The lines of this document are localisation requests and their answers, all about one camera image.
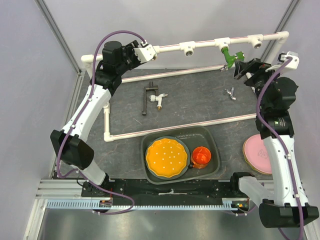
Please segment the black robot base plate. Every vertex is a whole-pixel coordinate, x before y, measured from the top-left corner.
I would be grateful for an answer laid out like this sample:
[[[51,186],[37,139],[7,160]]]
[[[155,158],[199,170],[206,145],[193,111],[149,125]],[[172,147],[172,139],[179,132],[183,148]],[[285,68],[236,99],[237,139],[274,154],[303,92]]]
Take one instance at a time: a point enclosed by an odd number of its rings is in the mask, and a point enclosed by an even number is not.
[[[204,198],[244,198],[245,195],[236,189],[229,180],[216,179],[195,179],[169,184],[152,184],[146,179],[121,179],[108,180],[101,186],[94,186],[91,183],[82,184],[81,196],[83,197],[117,197],[116,193],[126,195],[134,199],[143,197],[163,196],[200,196]]]

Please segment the green plastic water faucet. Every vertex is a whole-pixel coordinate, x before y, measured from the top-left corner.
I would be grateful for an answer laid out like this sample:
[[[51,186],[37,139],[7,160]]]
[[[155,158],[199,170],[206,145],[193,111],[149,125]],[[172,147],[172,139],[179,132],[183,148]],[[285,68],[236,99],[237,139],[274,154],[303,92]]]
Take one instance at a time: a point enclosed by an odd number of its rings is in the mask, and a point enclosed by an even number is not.
[[[226,64],[219,69],[221,72],[229,70],[234,65],[235,61],[243,61],[245,59],[245,54],[243,51],[239,51],[234,55],[230,55],[229,49],[227,47],[223,47],[221,52],[226,61]]]

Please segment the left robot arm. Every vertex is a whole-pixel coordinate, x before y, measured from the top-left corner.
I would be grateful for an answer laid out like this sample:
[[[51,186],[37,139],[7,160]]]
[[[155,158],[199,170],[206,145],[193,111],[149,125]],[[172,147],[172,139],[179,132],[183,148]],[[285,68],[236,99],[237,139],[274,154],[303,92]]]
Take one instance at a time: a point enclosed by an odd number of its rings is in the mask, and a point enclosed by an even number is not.
[[[140,65],[151,61],[157,52],[152,45],[133,42],[122,45],[108,41],[102,49],[102,59],[92,61],[95,69],[85,98],[70,121],[62,130],[53,130],[50,139],[61,163],[72,166],[93,182],[92,191],[99,197],[110,191],[108,175],[94,161],[94,150],[87,144],[90,130],[103,106],[109,102],[122,83],[122,76]]]

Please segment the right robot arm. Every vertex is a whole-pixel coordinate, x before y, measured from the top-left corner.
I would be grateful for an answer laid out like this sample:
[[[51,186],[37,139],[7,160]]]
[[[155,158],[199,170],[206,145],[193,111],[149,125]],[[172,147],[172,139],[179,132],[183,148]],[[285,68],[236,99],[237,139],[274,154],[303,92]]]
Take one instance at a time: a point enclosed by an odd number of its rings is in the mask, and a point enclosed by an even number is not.
[[[278,66],[258,58],[235,62],[236,80],[251,74],[244,83],[254,88],[257,97],[255,124],[270,160],[274,193],[248,172],[234,173],[229,191],[235,197],[246,194],[254,202],[264,227],[299,228],[318,219],[320,213],[309,204],[295,159],[295,133],[289,108],[296,100],[298,86],[281,75],[294,59],[287,55],[282,62]]]

